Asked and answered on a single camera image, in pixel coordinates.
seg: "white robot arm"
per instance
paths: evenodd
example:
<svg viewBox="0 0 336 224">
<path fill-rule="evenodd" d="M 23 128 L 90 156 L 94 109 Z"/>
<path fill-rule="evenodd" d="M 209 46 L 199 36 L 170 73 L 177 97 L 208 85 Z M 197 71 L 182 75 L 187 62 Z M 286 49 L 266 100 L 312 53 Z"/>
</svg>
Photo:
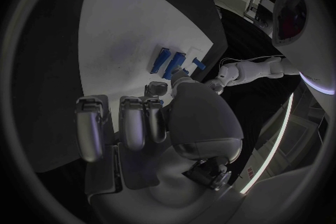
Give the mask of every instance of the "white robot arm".
<svg viewBox="0 0 336 224">
<path fill-rule="evenodd" d="M 270 57 L 261 63 L 242 60 L 223 65 L 218 76 L 206 85 L 221 94 L 226 86 L 249 83 L 260 77 L 281 78 L 284 74 L 299 74 L 286 58 Z"/>
</svg>

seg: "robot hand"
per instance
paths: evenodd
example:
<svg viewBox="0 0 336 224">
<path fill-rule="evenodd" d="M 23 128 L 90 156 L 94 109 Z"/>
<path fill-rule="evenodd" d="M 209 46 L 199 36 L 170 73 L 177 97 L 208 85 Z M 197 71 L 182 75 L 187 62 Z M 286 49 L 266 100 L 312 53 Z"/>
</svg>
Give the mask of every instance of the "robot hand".
<svg viewBox="0 0 336 224">
<path fill-rule="evenodd" d="M 226 86 L 249 83 L 260 77 L 281 78 L 284 74 L 299 74 L 286 58 L 271 57 L 261 63 L 242 60 L 223 65 L 218 76 L 205 84 L 221 94 Z"/>
</svg>

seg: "cable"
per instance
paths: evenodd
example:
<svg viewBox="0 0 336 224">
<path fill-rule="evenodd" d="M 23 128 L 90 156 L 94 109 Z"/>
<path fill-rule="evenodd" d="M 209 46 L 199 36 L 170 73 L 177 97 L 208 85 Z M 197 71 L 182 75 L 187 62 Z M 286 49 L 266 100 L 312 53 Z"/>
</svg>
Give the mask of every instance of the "cable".
<svg viewBox="0 0 336 224">
<path fill-rule="evenodd" d="M 227 61 L 227 60 L 235 60 L 237 62 L 244 62 L 247 60 L 257 60 L 257 59 L 262 59 L 262 58 L 271 58 L 271 57 L 284 57 L 284 55 L 270 55 L 270 56 L 260 56 L 260 57 L 255 57 L 255 58 L 251 58 L 251 59 L 246 59 L 246 60 L 241 60 L 241 59 L 233 59 L 233 58 L 223 58 L 220 60 L 219 63 L 219 69 L 222 67 L 223 62 Z"/>
</svg>

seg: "white light strip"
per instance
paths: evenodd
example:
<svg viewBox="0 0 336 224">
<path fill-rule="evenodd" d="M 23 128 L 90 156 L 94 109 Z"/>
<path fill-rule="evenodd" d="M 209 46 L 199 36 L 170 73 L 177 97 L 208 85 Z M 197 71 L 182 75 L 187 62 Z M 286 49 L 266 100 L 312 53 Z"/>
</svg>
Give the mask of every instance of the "white light strip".
<svg viewBox="0 0 336 224">
<path fill-rule="evenodd" d="M 278 138 L 277 138 L 276 142 L 274 143 L 274 146 L 273 146 L 272 150 L 270 151 L 269 155 L 267 156 L 265 162 L 263 163 L 263 165 L 261 166 L 259 171 L 255 174 L 255 176 L 251 179 L 251 181 L 248 182 L 248 184 L 240 191 L 240 193 L 245 194 L 254 185 L 254 183 L 260 178 L 262 173 L 265 171 L 266 167 L 269 165 L 269 163 L 270 163 L 271 159 L 273 158 L 274 154 L 276 153 L 276 150 L 278 149 L 280 141 L 283 137 L 284 131 L 286 130 L 287 122 L 290 118 L 292 103 L 293 103 L 293 94 L 291 95 L 291 97 L 288 101 L 287 111 L 286 111 L 286 114 L 284 116 L 284 120 L 283 120 L 281 129 L 280 129 Z"/>
<path fill-rule="evenodd" d="M 325 90 L 324 88 L 320 88 L 317 85 L 313 84 L 311 81 L 309 81 L 301 72 L 300 76 L 303 79 L 304 82 L 306 82 L 310 87 L 314 88 L 315 90 L 322 92 L 323 94 L 328 94 L 328 95 L 334 95 L 335 91 L 334 90 Z"/>
</svg>

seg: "blue block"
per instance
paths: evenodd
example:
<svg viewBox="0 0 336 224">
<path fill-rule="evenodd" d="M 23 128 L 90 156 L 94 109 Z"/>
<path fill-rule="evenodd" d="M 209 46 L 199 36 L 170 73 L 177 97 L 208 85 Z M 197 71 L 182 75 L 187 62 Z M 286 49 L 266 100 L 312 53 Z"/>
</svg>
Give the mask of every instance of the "blue block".
<svg viewBox="0 0 336 224">
<path fill-rule="evenodd" d="M 197 67 L 201 70 L 204 70 L 206 68 L 206 66 L 203 63 L 201 63 L 197 58 L 193 60 L 193 63 L 196 64 Z"/>
<path fill-rule="evenodd" d="M 185 54 L 176 52 L 173 59 L 168 64 L 163 78 L 166 80 L 171 80 L 171 72 L 176 69 L 177 66 L 181 66 L 185 61 Z"/>
<path fill-rule="evenodd" d="M 151 74 L 156 74 L 160 69 L 160 67 L 163 65 L 163 63 L 170 57 L 170 55 L 171 52 L 169 51 L 169 49 L 162 48 L 160 54 L 158 55 L 158 57 L 154 62 Z"/>
</svg>

